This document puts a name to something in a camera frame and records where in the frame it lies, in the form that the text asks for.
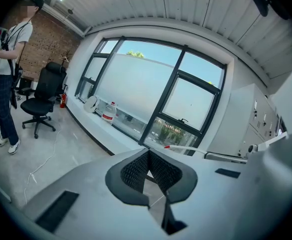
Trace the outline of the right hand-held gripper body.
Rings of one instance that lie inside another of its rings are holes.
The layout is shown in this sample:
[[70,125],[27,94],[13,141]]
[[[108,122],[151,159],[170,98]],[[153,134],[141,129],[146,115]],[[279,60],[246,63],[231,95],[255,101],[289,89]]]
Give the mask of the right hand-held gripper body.
[[263,142],[261,144],[250,145],[248,148],[248,153],[246,155],[246,159],[248,159],[253,153],[265,151],[267,148],[270,147],[270,145],[274,144],[275,142],[277,142],[279,140],[286,139],[287,137],[288,137],[288,133],[284,132],[284,133],[280,134],[279,136],[272,138],[272,139],[270,139],[266,142]]

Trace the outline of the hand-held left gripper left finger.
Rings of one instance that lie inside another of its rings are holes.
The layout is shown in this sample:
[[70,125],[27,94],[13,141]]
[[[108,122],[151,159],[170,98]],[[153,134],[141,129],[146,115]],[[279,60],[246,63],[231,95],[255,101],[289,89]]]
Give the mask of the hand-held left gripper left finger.
[[84,163],[36,194],[23,213],[36,221],[65,192],[78,195],[54,234],[56,236],[164,236],[146,206],[120,201],[105,183],[107,171],[138,153],[127,151]]

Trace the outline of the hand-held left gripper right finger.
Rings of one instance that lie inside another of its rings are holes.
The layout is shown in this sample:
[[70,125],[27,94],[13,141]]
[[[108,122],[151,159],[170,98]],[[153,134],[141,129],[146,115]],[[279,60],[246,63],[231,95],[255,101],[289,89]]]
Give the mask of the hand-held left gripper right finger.
[[191,194],[171,204],[178,227],[176,236],[249,236],[251,222],[248,199],[244,192],[248,165],[243,163],[195,158],[175,154],[167,149],[154,152],[191,168],[197,183]]

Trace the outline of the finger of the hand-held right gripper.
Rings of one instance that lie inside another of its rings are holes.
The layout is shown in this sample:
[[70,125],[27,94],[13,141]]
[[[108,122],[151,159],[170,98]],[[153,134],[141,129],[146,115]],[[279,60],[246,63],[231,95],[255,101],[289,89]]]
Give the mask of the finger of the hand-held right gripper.
[[220,162],[230,162],[230,163],[247,163],[247,159],[237,156],[224,155],[218,153],[208,152],[204,155],[204,159],[220,161]]

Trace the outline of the white squeegee with red blade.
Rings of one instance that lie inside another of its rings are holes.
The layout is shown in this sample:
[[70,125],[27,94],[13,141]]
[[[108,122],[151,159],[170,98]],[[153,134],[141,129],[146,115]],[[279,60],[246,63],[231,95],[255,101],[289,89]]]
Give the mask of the white squeegee with red blade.
[[165,149],[180,149],[180,150],[190,150],[190,151],[195,151],[195,152],[200,152],[205,154],[206,151],[201,150],[197,147],[190,147],[190,146],[180,146],[180,145],[167,145],[164,147]]

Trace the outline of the frosted window glass pane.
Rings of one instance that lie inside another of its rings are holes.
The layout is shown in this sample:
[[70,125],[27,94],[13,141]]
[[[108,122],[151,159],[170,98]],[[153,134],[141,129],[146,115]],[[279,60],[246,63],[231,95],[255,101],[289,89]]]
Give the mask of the frosted window glass pane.
[[214,95],[182,78],[177,78],[162,113],[200,130],[206,120],[214,100]]

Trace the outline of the clear low window pane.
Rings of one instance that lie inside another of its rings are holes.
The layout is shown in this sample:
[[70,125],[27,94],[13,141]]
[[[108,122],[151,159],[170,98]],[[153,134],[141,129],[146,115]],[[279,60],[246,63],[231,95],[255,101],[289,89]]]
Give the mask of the clear low window pane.
[[144,143],[152,148],[169,145],[192,147],[196,140],[197,136],[156,117]]

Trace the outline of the white chest freezer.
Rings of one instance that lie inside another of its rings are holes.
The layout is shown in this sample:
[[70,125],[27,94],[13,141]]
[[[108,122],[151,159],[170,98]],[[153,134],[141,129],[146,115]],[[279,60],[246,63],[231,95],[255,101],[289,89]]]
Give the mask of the white chest freezer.
[[[186,45],[177,45],[173,44],[171,42],[167,41],[161,41],[161,40],[156,40],[156,39],[151,39],[151,38],[137,38],[137,37],[116,37],[116,38],[103,38],[101,41],[98,42],[97,47],[90,53],[89,59],[84,63],[84,69],[80,77],[80,81],[77,85],[76,91],[75,91],[75,96],[78,98],[80,101],[85,102],[90,96],[93,96],[96,92],[97,86],[100,82],[100,79],[107,68],[108,63],[112,59],[113,55],[119,50],[121,47],[122,43],[124,41],[142,41],[142,42],[150,42],[150,43],[156,43],[156,44],[161,44],[165,46],[170,46],[173,48],[177,48],[181,50],[181,54],[178,58],[178,61],[173,69],[173,72],[166,84],[166,87],[164,91],[162,92],[162,95],[154,109],[154,112],[141,136],[140,139],[135,138],[132,135],[127,134],[126,132],[122,131],[121,129],[117,128],[112,124],[112,127],[116,129],[116,131],[122,133],[126,137],[132,139],[134,142],[138,143],[141,146],[146,146],[148,148],[151,148],[150,146],[147,146],[144,143],[145,138],[147,137],[153,123],[156,117],[159,117],[169,123],[174,124],[175,126],[197,136],[197,140],[195,141],[194,145],[191,147],[197,148],[199,144],[202,142],[204,136],[206,135],[206,132],[211,125],[211,122],[213,120],[213,117],[216,113],[217,107],[219,105],[219,101],[221,98],[221,93],[224,87],[224,82],[225,82],[225,75],[227,72],[227,65],[223,64],[208,55],[205,55],[201,52],[195,51],[192,48],[189,48]],[[197,78],[189,73],[186,73],[182,70],[179,70],[179,66],[182,62],[184,54],[192,53],[194,55],[197,55],[219,67],[221,67],[224,70],[224,76],[223,76],[223,82],[221,88],[214,87],[210,83]],[[196,130],[185,123],[182,123],[179,120],[176,120],[170,116],[165,115],[162,113],[163,107],[165,106],[165,103],[170,95],[170,92],[177,80],[177,78],[182,78],[186,81],[189,81],[192,84],[195,84],[204,90],[212,93],[215,97],[213,100],[213,103],[211,105],[210,111],[206,117],[206,120],[200,130]],[[96,114],[98,116],[101,116],[104,110],[101,110],[101,106],[97,107]],[[184,150],[184,149],[173,149],[177,153],[187,155],[187,156],[192,156],[195,151],[193,150]]]

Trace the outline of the clear sky-view window pane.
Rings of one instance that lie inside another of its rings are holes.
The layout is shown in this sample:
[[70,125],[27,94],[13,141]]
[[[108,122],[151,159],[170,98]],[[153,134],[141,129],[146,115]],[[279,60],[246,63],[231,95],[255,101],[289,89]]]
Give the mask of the clear sky-view window pane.
[[179,70],[200,78],[219,89],[222,86],[224,70],[192,53],[184,54]]

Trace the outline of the black office chair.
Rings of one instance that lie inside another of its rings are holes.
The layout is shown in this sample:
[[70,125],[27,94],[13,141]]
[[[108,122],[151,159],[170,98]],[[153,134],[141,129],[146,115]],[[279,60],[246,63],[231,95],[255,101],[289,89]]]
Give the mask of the black office chair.
[[25,129],[26,124],[35,123],[35,139],[38,138],[39,125],[45,125],[56,131],[56,128],[49,123],[51,117],[47,114],[53,112],[57,100],[57,90],[63,83],[65,76],[65,67],[51,61],[41,69],[35,90],[29,87],[22,89],[26,100],[20,104],[20,108],[32,116],[32,119],[22,122],[22,128]]

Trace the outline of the large frosted fixed window pane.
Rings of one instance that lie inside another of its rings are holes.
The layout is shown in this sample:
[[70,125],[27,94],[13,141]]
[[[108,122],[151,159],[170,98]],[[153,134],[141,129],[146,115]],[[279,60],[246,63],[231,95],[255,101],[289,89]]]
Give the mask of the large frosted fixed window pane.
[[[144,58],[129,56],[142,52]],[[115,102],[113,125],[140,139],[181,54],[158,43],[126,40],[113,55],[96,89],[101,110]]]

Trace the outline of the black box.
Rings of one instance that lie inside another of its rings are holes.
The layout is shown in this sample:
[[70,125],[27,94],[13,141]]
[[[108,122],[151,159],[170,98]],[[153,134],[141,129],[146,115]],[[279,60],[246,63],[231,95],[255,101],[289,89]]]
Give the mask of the black box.
[[31,77],[27,77],[27,76],[21,77],[19,81],[19,89],[21,90],[24,88],[30,88],[32,81],[33,81],[33,78]]

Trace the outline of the wooden coat rack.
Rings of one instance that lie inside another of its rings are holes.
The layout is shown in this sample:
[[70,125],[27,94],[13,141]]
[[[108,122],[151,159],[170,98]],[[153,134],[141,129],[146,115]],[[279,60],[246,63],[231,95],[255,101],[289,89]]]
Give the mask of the wooden coat rack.
[[63,53],[58,59],[61,60],[61,65],[64,65],[65,63],[69,63],[70,57],[72,56],[72,53],[70,50],[67,50],[65,53]]

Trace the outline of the green tree foliage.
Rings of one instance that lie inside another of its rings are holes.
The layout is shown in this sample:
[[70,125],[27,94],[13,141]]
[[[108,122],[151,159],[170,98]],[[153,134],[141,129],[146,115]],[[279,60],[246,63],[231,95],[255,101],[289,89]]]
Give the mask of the green tree foliage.
[[129,50],[126,54],[137,58],[144,58],[144,54],[140,51]]

